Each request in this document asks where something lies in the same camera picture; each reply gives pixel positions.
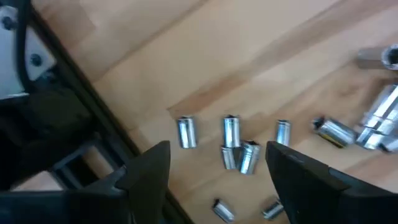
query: wooden table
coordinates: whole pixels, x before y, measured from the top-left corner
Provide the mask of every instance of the wooden table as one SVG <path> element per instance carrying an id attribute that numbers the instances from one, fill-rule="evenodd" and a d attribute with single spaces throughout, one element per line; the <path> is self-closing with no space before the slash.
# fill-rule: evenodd
<path id="1" fill-rule="evenodd" d="M 359 70 L 359 49 L 398 42 L 396 0 L 35 0 L 102 99 L 145 151 L 172 144 L 169 187 L 195 223 L 266 223 L 275 195 L 262 150 L 257 172 L 223 169 L 221 118 L 238 114 L 242 138 L 265 145 L 275 121 L 292 123 L 291 147 L 398 191 L 398 155 L 337 149 L 310 130 L 330 115 L 356 124 L 396 74 Z M 198 148 L 178 146 L 175 118 L 197 119 Z M 286 216 L 275 223 L 287 223 Z"/>

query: black plastic part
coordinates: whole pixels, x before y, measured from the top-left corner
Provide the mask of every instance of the black plastic part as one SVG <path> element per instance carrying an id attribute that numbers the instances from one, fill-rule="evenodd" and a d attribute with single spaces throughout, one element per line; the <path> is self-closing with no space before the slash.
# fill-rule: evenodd
<path id="1" fill-rule="evenodd" d="M 106 141 L 112 145 L 113 152 L 124 163 L 134 156 L 138 156 L 140 151 L 137 146 L 131 141 L 123 127 L 99 98 L 84 74 L 67 54 L 67 51 L 62 47 L 59 40 L 35 11 L 32 13 L 32 26 L 41 38 L 44 39 L 56 57 L 58 66 L 60 67 L 59 70 L 63 71 L 62 79 L 71 86 L 71 89 L 80 101 L 94 116 L 94 119 L 101 124 L 99 127 L 101 134 L 107 136 Z M 163 215 L 168 221 L 170 220 L 174 224 L 193 224 L 190 217 L 185 213 L 169 190 L 166 191 Z"/>
<path id="2" fill-rule="evenodd" d="M 0 222 L 158 224 L 169 179 L 170 143 L 161 142 L 80 190 L 0 193 Z"/>
<path id="3" fill-rule="evenodd" d="M 291 224 L 398 223 L 398 195 L 328 167 L 277 142 L 266 161 Z"/>

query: small metal canister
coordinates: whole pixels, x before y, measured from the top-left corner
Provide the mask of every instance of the small metal canister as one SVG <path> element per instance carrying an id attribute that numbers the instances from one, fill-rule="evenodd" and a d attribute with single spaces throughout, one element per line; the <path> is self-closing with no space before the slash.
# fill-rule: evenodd
<path id="1" fill-rule="evenodd" d="M 398 70 L 398 44 L 362 49 L 358 52 L 357 63 L 362 69 Z"/>
<path id="2" fill-rule="evenodd" d="M 223 118 L 223 139 L 221 154 L 225 169 L 236 169 L 235 154 L 240 152 L 239 117 L 227 115 Z"/>
<path id="3" fill-rule="evenodd" d="M 241 146 L 239 133 L 239 117 L 227 115 L 223 119 L 224 145 L 223 147 L 233 148 Z"/>
<path id="4" fill-rule="evenodd" d="M 192 116 L 182 116 L 177 120 L 178 138 L 183 149 L 196 148 L 197 137 L 195 121 Z"/>
<path id="5" fill-rule="evenodd" d="M 232 223 L 235 220 L 234 212 L 221 199 L 215 200 L 213 205 L 213 211 L 226 223 Z"/>
<path id="6" fill-rule="evenodd" d="M 290 122 L 284 119 L 278 120 L 276 138 L 277 143 L 289 146 L 290 140 Z"/>
<path id="7" fill-rule="evenodd" d="M 314 119 L 313 128 L 319 136 L 331 142 L 337 147 L 345 147 L 354 144 L 356 133 L 353 129 L 341 124 L 335 119 L 324 116 Z"/>
<path id="8" fill-rule="evenodd" d="M 255 141 L 244 141 L 243 152 L 239 170 L 242 174 L 251 175 L 256 169 L 259 160 L 261 146 Z"/>
<path id="9" fill-rule="evenodd" d="M 263 212 L 262 215 L 266 220 L 273 220 L 276 218 L 279 214 L 281 214 L 284 211 L 284 206 L 280 203 L 279 200 L 274 202 L 271 206 L 266 208 Z"/>

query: silver cylinder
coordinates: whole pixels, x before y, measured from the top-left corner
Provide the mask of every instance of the silver cylinder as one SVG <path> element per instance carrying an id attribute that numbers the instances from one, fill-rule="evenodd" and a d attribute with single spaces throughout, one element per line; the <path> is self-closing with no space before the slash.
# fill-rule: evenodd
<path id="1" fill-rule="evenodd" d="M 266 220 L 273 220 L 276 218 L 279 214 L 281 214 L 284 211 L 284 206 L 280 203 L 279 200 L 274 202 L 270 207 L 266 208 L 263 212 L 262 215 Z"/>
<path id="2" fill-rule="evenodd" d="M 377 149 L 384 136 L 390 135 L 398 121 L 398 86 L 388 85 L 358 125 L 357 144 Z"/>
<path id="3" fill-rule="evenodd" d="M 234 157 L 234 150 L 236 148 L 221 147 L 225 169 L 236 169 L 236 161 Z"/>
<path id="4" fill-rule="evenodd" d="M 255 141 L 243 142 L 243 152 L 239 165 L 239 170 L 242 174 L 251 175 L 254 173 L 259 160 L 260 151 L 261 146 Z"/>
<path id="5" fill-rule="evenodd" d="M 241 147 L 239 133 L 239 118 L 237 116 L 227 115 L 223 119 L 224 126 L 224 147 Z"/>
<path id="6" fill-rule="evenodd" d="M 276 138 L 277 143 L 289 146 L 290 140 L 290 122 L 284 119 L 278 120 Z"/>
<path id="7" fill-rule="evenodd" d="M 362 49 L 358 52 L 357 64 L 362 69 L 398 70 L 398 44 Z"/>
<path id="8" fill-rule="evenodd" d="M 398 138 L 397 136 L 385 136 L 379 145 L 380 149 L 386 152 L 398 152 Z"/>
<path id="9" fill-rule="evenodd" d="M 351 128 L 335 119 L 324 116 L 312 121 L 316 133 L 337 147 L 345 147 L 355 143 L 356 133 Z"/>
<path id="10" fill-rule="evenodd" d="M 221 199 L 216 199 L 213 205 L 213 211 L 226 223 L 232 223 L 235 220 L 235 214 L 232 209 Z"/>
<path id="11" fill-rule="evenodd" d="M 192 116 L 182 116 L 177 120 L 178 138 L 183 149 L 196 148 L 195 122 Z"/>

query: metal bolt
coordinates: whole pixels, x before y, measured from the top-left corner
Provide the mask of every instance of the metal bolt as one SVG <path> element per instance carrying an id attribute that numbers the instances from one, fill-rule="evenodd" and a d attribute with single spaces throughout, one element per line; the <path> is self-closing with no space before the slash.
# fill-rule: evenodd
<path id="1" fill-rule="evenodd" d="M 30 63 L 35 67 L 39 67 L 43 64 L 42 57 L 38 54 L 32 54 L 30 56 Z"/>
<path id="2" fill-rule="evenodd" d="M 9 16 L 4 16 L 1 19 L 1 23 L 6 30 L 13 30 L 16 28 L 16 23 Z"/>

